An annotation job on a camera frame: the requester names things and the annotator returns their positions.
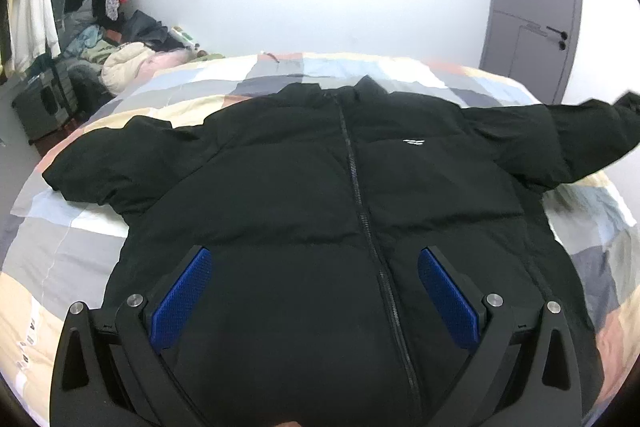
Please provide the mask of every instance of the metal screw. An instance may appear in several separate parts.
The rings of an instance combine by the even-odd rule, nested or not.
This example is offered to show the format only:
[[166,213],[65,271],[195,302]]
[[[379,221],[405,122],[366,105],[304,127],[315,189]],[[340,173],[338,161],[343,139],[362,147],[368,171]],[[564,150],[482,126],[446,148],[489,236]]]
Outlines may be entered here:
[[142,298],[142,295],[140,295],[139,293],[134,293],[133,295],[129,295],[129,297],[127,298],[127,304],[132,308],[135,308],[137,306],[140,306],[143,300],[144,299]]
[[558,304],[556,301],[549,301],[548,303],[546,303],[546,308],[552,312],[552,313],[560,313],[560,304]]
[[71,306],[69,306],[69,311],[74,315],[78,315],[83,308],[84,304],[82,304],[82,302],[74,302],[73,304],[71,304]]
[[494,308],[499,308],[504,302],[502,297],[500,297],[497,293],[489,293],[489,295],[486,296],[486,301]]

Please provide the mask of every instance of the floor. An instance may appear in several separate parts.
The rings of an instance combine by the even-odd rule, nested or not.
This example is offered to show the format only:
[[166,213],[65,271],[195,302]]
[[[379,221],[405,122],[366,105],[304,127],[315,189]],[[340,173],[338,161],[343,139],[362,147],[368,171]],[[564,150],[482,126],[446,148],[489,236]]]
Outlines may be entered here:
[[11,211],[22,185],[40,161],[36,148],[29,145],[11,102],[20,89],[12,78],[0,86],[0,227]]

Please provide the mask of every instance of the blue gripper pad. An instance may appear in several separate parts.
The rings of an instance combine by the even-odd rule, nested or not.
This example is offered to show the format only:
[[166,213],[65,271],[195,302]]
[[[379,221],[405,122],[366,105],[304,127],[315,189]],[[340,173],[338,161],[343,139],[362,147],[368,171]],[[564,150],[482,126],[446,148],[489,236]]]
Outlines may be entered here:
[[211,279],[211,253],[200,248],[151,317],[149,342],[159,353],[171,347]]
[[456,345],[475,349],[480,342],[478,316],[428,248],[418,256],[418,276]]

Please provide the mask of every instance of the door handle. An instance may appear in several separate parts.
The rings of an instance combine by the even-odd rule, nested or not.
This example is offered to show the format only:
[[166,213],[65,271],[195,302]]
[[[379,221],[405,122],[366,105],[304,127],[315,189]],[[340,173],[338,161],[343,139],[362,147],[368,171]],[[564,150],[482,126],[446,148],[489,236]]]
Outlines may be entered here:
[[546,27],[547,30],[551,30],[555,33],[557,33],[558,35],[560,35],[560,38],[565,41],[569,38],[569,34],[567,32],[561,32],[560,30],[556,30],[555,28],[552,28],[551,26],[547,26]]

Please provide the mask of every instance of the pile of clothes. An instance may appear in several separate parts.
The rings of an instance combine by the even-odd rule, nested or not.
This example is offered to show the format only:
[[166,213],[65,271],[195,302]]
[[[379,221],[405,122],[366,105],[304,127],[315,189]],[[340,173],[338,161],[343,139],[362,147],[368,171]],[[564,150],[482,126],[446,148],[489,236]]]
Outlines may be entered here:
[[135,82],[156,71],[180,66],[193,58],[190,50],[168,35],[166,26],[138,10],[122,25],[122,33],[107,30],[91,13],[86,0],[69,14],[65,28],[65,63],[79,104],[89,116]]

